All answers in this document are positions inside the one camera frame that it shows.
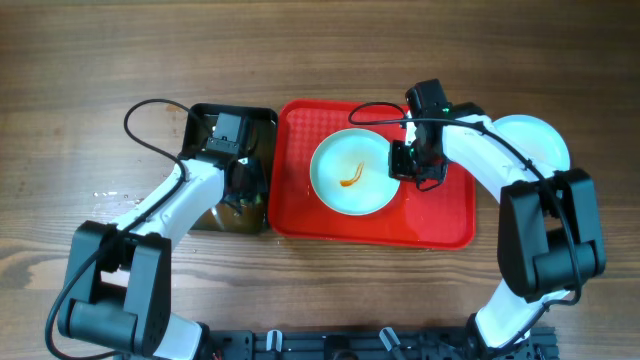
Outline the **white plate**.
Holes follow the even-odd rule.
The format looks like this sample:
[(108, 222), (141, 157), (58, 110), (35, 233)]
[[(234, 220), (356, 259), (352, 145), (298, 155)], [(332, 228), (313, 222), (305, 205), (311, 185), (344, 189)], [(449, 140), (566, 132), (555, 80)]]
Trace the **white plate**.
[(400, 188), (390, 176), (391, 143), (371, 130), (351, 128), (325, 138), (309, 168), (311, 186), (331, 210), (349, 216), (373, 214)]
[(537, 160), (561, 171), (570, 168), (568, 147), (560, 133), (547, 122), (531, 115), (515, 114), (502, 117), (493, 125)]

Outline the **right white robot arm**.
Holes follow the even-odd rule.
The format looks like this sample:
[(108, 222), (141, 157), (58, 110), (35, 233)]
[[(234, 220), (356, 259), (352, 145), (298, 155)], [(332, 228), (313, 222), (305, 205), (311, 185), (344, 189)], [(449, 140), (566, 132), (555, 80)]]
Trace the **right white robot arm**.
[(441, 180), (450, 163), (498, 201), (497, 260), (502, 280), (467, 323), (466, 355), (491, 359), (521, 347), (551, 308), (574, 306), (606, 255), (592, 178), (570, 165), (559, 132), (531, 115), (496, 121), (474, 103), (408, 103), (409, 130), (396, 174)]

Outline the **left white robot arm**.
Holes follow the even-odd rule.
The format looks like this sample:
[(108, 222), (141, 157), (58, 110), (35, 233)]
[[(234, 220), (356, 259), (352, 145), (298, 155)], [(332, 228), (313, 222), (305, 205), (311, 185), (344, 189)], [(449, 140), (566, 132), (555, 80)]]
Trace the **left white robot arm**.
[(208, 210), (235, 211), (267, 191), (255, 158), (225, 167), (183, 160), (136, 208), (109, 223), (86, 221), (72, 237), (64, 286), (49, 314), (52, 333), (105, 347), (120, 358), (205, 359), (207, 326), (171, 311), (171, 254)]

